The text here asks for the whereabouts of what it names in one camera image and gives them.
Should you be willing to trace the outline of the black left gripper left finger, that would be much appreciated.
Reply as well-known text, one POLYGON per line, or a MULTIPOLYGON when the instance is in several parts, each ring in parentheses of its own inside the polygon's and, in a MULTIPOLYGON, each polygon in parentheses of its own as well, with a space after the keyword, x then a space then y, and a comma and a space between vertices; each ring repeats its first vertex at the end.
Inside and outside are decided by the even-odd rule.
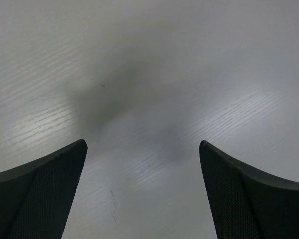
POLYGON ((62 238, 87 149, 80 139, 0 172, 0 239, 62 238))

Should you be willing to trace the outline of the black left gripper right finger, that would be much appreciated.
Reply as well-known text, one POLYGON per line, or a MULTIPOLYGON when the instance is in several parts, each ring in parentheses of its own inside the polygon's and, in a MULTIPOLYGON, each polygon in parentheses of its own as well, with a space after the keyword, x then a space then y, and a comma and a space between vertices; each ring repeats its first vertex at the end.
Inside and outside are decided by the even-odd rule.
POLYGON ((201 170, 219 239, 299 239, 299 182, 274 176, 203 140, 201 170))

